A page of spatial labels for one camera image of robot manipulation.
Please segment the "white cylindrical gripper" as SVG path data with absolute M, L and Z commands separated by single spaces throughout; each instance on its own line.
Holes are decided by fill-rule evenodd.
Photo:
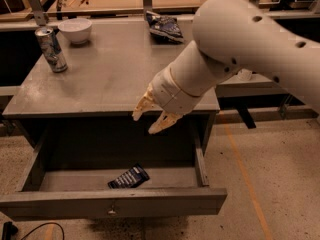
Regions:
M 157 134 L 176 124 L 182 115 L 190 113 L 201 99 L 201 96 L 187 94 L 179 87 L 171 75 L 171 68 L 167 66 L 154 76 L 134 108 L 132 117 L 138 121 L 143 113 L 160 106 L 164 111 L 148 130 L 150 134 Z

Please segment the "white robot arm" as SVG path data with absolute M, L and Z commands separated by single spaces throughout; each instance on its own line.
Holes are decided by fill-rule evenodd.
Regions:
M 320 112 L 320 44 L 283 28 L 246 0 L 207 0 L 196 12 L 193 40 L 149 83 L 133 119 L 162 113 L 151 134 L 190 113 L 211 88 L 247 69 Z

